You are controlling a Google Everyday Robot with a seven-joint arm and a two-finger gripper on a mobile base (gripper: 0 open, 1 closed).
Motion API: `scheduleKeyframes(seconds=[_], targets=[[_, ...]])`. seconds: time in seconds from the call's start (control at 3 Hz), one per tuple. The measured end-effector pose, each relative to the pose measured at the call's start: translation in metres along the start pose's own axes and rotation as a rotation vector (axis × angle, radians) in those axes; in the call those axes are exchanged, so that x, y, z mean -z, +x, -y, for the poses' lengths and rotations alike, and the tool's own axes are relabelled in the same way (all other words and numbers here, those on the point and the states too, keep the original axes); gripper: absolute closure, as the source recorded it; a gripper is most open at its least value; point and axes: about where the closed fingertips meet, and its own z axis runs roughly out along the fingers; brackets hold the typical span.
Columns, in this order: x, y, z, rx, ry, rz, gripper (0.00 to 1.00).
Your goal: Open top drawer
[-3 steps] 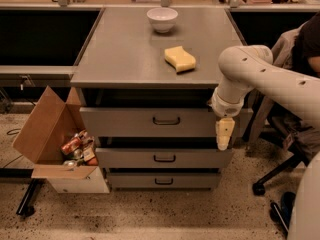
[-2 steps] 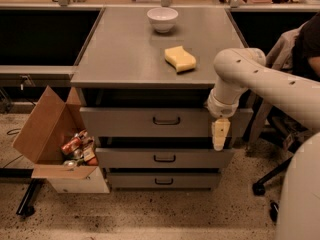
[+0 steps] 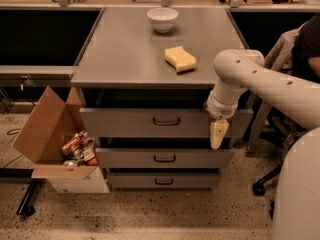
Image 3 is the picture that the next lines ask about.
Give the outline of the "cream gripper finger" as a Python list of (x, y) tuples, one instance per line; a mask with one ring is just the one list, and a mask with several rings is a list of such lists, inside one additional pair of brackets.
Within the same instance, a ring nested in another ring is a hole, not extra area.
[(218, 136), (213, 136), (210, 138), (210, 145), (211, 148), (216, 150), (219, 149), (221, 144), (222, 144), (223, 139), (221, 137)]

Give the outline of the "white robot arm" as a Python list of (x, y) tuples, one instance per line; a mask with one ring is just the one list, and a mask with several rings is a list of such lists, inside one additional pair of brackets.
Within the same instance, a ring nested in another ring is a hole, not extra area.
[(320, 240), (320, 85), (266, 69), (257, 50), (224, 50), (213, 68), (217, 78), (207, 99), (212, 118), (231, 118), (249, 90), (307, 130), (280, 171), (271, 240)]

